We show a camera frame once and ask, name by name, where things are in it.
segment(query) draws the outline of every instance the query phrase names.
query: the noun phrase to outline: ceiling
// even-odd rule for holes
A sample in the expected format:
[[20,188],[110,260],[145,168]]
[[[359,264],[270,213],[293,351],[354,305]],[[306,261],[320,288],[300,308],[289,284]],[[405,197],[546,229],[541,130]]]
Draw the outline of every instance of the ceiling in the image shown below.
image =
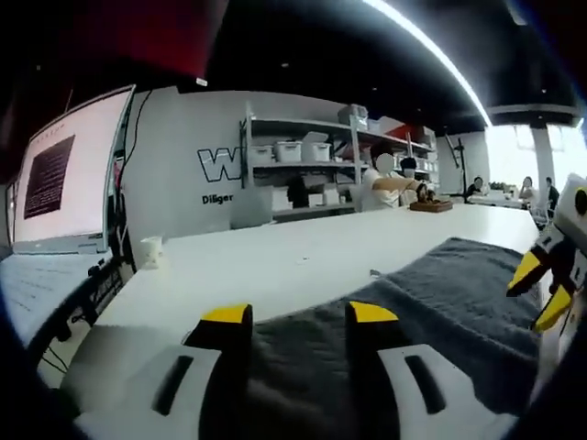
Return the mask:
[[[122,16],[116,6],[121,1],[126,5]],[[563,7],[567,1],[558,0],[557,5]],[[227,0],[152,0],[158,6],[151,15],[160,21],[158,32],[165,38],[143,28],[135,40],[124,32],[113,38],[105,17],[118,14],[118,24],[128,27],[135,10],[147,23],[152,16],[145,14],[139,0],[99,4],[108,2],[111,9],[103,7],[97,14],[90,7],[95,2],[89,0],[48,4],[47,10],[38,9],[32,15],[26,4],[20,4],[21,11],[14,17],[15,24],[22,25],[16,27],[19,31],[2,31],[7,42],[5,66],[10,67],[5,69],[9,81],[0,87],[0,115],[4,115],[0,182],[18,170],[28,138],[62,112],[71,89],[75,93],[70,105],[126,83],[137,83],[143,90],[179,84],[181,92],[200,92],[203,88],[195,85],[194,77],[200,76],[206,60],[206,90],[272,91],[361,104],[374,117],[390,116],[440,133],[483,128],[471,100],[440,62],[362,0],[230,0],[211,51],[202,46],[201,38],[186,36],[194,29],[199,32],[194,35],[202,36],[201,18],[209,18],[210,11],[221,17],[218,11],[224,11]],[[520,21],[513,18],[505,0],[388,2],[446,52],[485,107],[577,105],[560,62],[540,43],[533,27],[518,26]],[[49,12],[55,20],[45,19]],[[535,13],[532,19],[540,32],[551,35],[555,28],[538,19],[550,17],[551,11],[536,6],[529,12]],[[86,21],[80,21],[80,14]],[[186,18],[190,14],[194,20]],[[174,16],[183,18],[172,20]],[[564,17],[569,20],[568,13],[558,20]],[[165,20],[170,20],[182,44],[172,43],[168,26],[161,26]],[[577,25],[581,30],[581,21]],[[556,30],[557,36],[563,34],[564,29]],[[194,43],[197,53],[185,44],[186,39],[198,40]],[[23,45],[12,44],[13,40]],[[105,50],[105,40],[116,48],[114,52]],[[172,50],[166,50],[162,40]],[[567,42],[550,40],[558,54]],[[581,63],[572,67],[580,68]],[[19,111],[12,111],[10,105],[15,97],[20,100]],[[532,123],[539,117],[542,122],[570,122],[569,115],[549,112],[504,113],[492,119],[494,123]],[[14,129],[7,137],[3,129],[11,126]]]

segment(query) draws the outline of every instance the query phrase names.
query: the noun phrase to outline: gray cloth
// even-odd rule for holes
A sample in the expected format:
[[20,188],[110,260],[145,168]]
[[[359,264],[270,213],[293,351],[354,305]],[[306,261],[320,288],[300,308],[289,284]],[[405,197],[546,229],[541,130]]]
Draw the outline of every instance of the gray cloth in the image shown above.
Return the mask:
[[538,339],[527,328],[539,301],[536,291],[505,297],[520,260],[453,238],[339,300],[255,325],[250,438],[358,437],[345,348],[349,300],[392,310],[415,344],[431,345],[471,377],[490,410],[521,413],[537,373]]

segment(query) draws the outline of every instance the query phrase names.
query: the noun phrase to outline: shelf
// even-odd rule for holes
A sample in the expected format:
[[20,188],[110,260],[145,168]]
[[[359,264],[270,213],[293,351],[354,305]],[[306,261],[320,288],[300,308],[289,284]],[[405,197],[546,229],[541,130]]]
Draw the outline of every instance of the shelf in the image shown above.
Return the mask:
[[255,170],[281,168],[355,168],[352,162],[274,162],[262,165],[253,165]]
[[283,211],[273,211],[273,217],[285,217],[287,215],[311,214],[311,213],[325,213],[328,211],[355,209],[354,203],[332,204],[328,206],[311,206],[308,208],[294,208]]
[[[398,137],[378,135],[376,133],[371,133],[371,132],[363,131],[363,130],[357,130],[357,136],[359,137],[359,142],[371,142],[374,144],[376,142],[386,141],[386,142],[389,142],[390,144],[392,144],[393,148],[402,149],[402,150],[407,149],[407,140],[400,139]],[[430,153],[430,152],[434,151],[428,145],[417,144],[415,142],[412,142],[412,149],[414,151],[418,151],[418,152],[422,152],[422,153]]]
[[252,136],[299,136],[303,138],[310,131],[350,138],[350,126],[334,122],[304,119],[251,119]]

